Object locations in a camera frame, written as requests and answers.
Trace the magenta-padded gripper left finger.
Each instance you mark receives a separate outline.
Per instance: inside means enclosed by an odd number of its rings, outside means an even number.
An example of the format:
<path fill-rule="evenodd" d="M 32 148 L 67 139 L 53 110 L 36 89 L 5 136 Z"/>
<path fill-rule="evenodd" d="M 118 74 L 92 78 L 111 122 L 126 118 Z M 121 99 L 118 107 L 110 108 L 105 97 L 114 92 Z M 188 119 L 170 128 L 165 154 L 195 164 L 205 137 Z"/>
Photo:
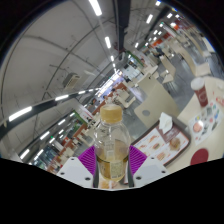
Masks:
<path fill-rule="evenodd" d="M 81 187 L 93 188 L 96 169 L 94 147 L 91 146 L 78 157 L 70 157 L 57 175 Z"/>

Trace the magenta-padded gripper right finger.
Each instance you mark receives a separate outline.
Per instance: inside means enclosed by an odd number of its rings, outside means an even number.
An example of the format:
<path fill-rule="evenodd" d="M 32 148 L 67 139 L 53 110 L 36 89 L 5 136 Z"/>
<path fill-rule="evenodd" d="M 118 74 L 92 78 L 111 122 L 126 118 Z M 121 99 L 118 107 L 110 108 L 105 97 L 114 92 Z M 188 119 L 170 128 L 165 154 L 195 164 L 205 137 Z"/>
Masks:
<path fill-rule="evenodd" d="M 168 174 L 169 171 L 156 157 L 147 157 L 134 146 L 130 147 L 128 161 L 128 185 L 130 187 L 143 187 Z"/>

